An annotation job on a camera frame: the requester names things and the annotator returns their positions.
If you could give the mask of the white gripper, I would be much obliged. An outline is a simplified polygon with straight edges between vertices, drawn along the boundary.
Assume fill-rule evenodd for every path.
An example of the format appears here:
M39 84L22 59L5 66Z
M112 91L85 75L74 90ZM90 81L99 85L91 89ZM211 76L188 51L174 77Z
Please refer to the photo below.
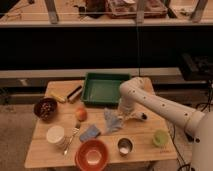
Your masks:
M125 115L129 114L129 119L137 119L136 113L132 112L134 110L134 102L128 98L121 98L119 100L118 110L118 117L121 119L125 119Z

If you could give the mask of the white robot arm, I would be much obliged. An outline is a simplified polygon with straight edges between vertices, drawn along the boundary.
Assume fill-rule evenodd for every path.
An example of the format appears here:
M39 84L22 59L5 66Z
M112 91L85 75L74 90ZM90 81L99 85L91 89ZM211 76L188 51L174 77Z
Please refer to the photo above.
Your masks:
M145 80L135 77L119 87L119 114L128 118L136 103L182 128L194 138L190 171L213 171L213 112L205 114L144 90Z

